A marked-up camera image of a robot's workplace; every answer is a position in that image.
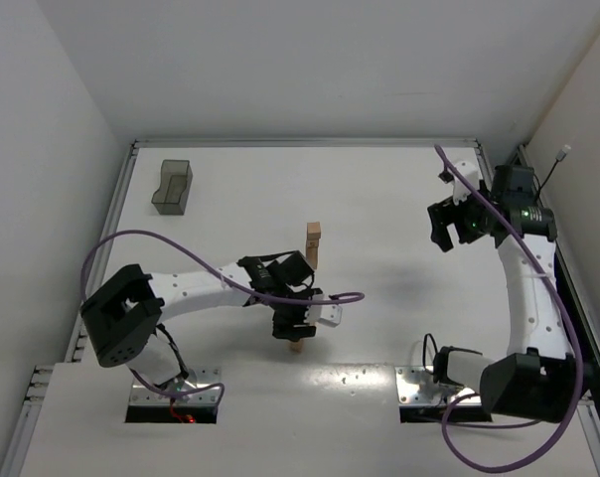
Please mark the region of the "metal base plate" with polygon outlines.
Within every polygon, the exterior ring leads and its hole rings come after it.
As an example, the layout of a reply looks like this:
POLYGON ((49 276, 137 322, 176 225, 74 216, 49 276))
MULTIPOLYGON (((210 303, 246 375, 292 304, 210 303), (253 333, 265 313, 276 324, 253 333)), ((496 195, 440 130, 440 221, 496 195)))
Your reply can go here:
POLYGON ((222 372, 218 367, 194 366, 185 378, 177 377, 165 385, 151 385, 132 372, 131 403, 167 405, 173 399, 178 405, 193 407, 218 406, 225 395, 222 372))
POLYGON ((421 366, 394 368, 397 401, 402 407, 445 407, 457 398, 470 396, 470 388, 433 382, 421 366))

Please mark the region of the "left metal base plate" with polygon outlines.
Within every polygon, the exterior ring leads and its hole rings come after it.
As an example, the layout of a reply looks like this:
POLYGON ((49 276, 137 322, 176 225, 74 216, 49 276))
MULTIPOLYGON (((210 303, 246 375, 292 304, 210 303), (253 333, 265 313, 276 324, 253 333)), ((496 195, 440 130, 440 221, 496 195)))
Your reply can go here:
POLYGON ((218 367, 194 366, 185 378, 177 377, 165 385, 151 385, 132 372, 131 403, 167 405, 173 399, 178 405, 193 407, 218 406, 225 395, 222 372, 218 367))

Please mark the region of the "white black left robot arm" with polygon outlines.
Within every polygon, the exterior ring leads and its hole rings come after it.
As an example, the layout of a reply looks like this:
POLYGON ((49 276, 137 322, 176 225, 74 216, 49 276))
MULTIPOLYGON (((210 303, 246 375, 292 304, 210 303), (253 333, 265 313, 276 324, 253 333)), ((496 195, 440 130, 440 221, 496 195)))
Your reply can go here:
POLYGON ((220 307, 270 307, 272 335, 298 342, 311 338, 308 301, 323 297, 311 283, 314 270, 293 251, 284 260, 246 256, 213 272, 146 273, 129 264, 81 306, 80 316, 104 368, 126 366, 158 389, 187 375, 175 347, 157 336, 172 318, 220 307))

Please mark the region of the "striped wooden block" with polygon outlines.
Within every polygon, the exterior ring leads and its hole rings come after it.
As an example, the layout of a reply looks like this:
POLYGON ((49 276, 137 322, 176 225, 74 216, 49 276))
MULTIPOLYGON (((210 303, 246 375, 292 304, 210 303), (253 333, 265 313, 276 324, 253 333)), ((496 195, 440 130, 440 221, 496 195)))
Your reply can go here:
POLYGON ((306 248, 306 259, 313 270, 318 269, 319 249, 316 246, 306 248))

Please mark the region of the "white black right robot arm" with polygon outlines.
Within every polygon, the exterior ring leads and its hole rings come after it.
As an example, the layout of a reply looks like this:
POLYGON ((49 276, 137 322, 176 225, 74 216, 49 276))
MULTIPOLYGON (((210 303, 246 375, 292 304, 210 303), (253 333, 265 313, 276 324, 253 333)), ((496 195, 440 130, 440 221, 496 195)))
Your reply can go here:
POLYGON ((550 288, 556 284, 557 227, 553 211, 536 202, 533 171, 503 166, 491 184, 479 168, 459 160, 441 179, 453 193, 428 207, 431 239, 442 251, 491 237, 508 291, 510 340, 504 357, 444 346, 432 365, 434 382, 477 393, 487 413, 559 423, 574 395, 576 362, 550 288))

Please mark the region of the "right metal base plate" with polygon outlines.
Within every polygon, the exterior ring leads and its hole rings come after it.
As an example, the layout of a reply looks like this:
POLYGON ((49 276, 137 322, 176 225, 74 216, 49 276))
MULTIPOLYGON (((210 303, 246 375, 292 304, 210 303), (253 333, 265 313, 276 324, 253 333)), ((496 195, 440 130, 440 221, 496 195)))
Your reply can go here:
POLYGON ((470 388, 433 382, 421 366, 394 368, 397 401, 402 407, 445 407, 457 398, 470 396, 470 388))

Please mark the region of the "translucent grey plastic bin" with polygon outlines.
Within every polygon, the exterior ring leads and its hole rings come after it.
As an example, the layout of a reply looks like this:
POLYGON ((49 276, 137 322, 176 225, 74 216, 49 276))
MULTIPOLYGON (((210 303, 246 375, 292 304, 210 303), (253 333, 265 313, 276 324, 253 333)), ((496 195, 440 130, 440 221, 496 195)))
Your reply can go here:
POLYGON ((154 192, 151 204, 161 216, 185 214, 193 173, 188 160, 164 160, 160 169, 159 188, 154 192))

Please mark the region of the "aluminium table frame rail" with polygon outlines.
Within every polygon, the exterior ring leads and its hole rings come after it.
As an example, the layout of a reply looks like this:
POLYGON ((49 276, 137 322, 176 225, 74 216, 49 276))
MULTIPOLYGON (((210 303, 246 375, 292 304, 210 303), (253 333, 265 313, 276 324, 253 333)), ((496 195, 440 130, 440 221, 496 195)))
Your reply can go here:
POLYGON ((141 148, 231 148, 231 147, 442 147, 479 148, 476 138, 147 138, 138 139, 141 148))

